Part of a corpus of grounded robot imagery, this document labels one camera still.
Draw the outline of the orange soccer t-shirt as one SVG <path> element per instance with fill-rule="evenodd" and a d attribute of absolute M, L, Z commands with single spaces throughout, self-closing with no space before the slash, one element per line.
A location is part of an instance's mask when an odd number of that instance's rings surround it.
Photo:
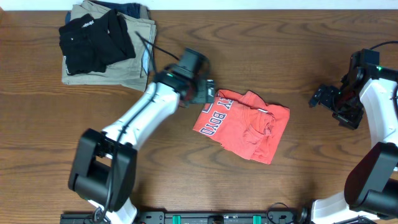
<path fill-rule="evenodd" d="M 270 164 L 289 118 L 287 107 L 266 103 L 252 91 L 218 90 L 193 130 L 243 159 Z"/>

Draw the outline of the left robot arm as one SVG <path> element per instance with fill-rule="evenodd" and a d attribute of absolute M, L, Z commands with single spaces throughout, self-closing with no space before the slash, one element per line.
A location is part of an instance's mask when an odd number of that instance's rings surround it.
<path fill-rule="evenodd" d="M 68 188 L 95 206 L 83 223 L 133 223 L 137 209 L 130 199 L 137 154 L 155 129 L 180 106 L 209 103 L 215 83 L 208 72 L 172 66 L 155 74 L 141 98 L 102 131 L 80 137 Z"/>

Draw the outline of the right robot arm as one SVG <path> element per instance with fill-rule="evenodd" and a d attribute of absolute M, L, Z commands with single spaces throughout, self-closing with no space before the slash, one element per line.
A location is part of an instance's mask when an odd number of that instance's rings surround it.
<path fill-rule="evenodd" d="M 320 85 L 308 104 L 322 105 L 340 126 L 355 130 L 368 119 L 371 149 L 349 173 L 342 192 L 314 200 L 302 223 L 375 223 L 397 218 L 397 70 L 379 53 L 355 52 L 342 85 Z"/>

